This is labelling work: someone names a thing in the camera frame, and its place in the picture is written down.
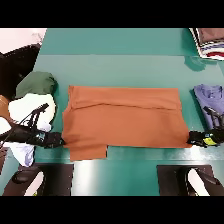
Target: table surface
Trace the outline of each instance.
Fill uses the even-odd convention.
[[[53,74],[57,112],[53,130],[62,131],[68,86],[178,88],[190,130],[206,128],[192,89],[224,85],[224,65],[202,60],[188,29],[48,29],[34,71]],[[154,149],[108,147],[102,160],[74,162],[72,195],[159,195],[156,165],[211,164],[224,184],[224,147]],[[70,163],[69,150],[38,147],[36,162]]]

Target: brown folded cloth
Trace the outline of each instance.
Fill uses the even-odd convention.
[[[13,120],[9,113],[9,100],[4,96],[0,95],[0,117],[5,118],[12,126]]]
[[[224,28],[199,28],[200,42],[224,40]]]
[[[70,86],[62,137],[71,161],[106,158],[108,145],[187,148],[181,110],[176,88]]]

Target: stack of folded clothes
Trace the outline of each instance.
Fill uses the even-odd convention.
[[[189,28],[201,58],[224,60],[224,28]]]

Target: teal tabletop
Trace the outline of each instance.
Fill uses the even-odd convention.
[[[50,72],[58,82],[53,131],[63,130],[69,85],[178,88],[183,118],[189,130],[198,131],[206,124],[193,87],[202,83],[224,85],[223,64],[200,59],[190,32],[184,28],[48,29],[34,71]],[[15,161],[8,157],[0,181],[12,173],[8,164]],[[211,164],[224,184],[223,159],[223,146],[109,146],[106,159],[74,162],[72,195],[159,195],[158,164]],[[37,147],[35,160],[71,163],[69,150],[64,148]]]

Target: dark green cloth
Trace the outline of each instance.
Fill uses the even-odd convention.
[[[48,72],[30,72],[16,87],[16,98],[22,98],[27,93],[39,95],[52,94],[56,80]]]

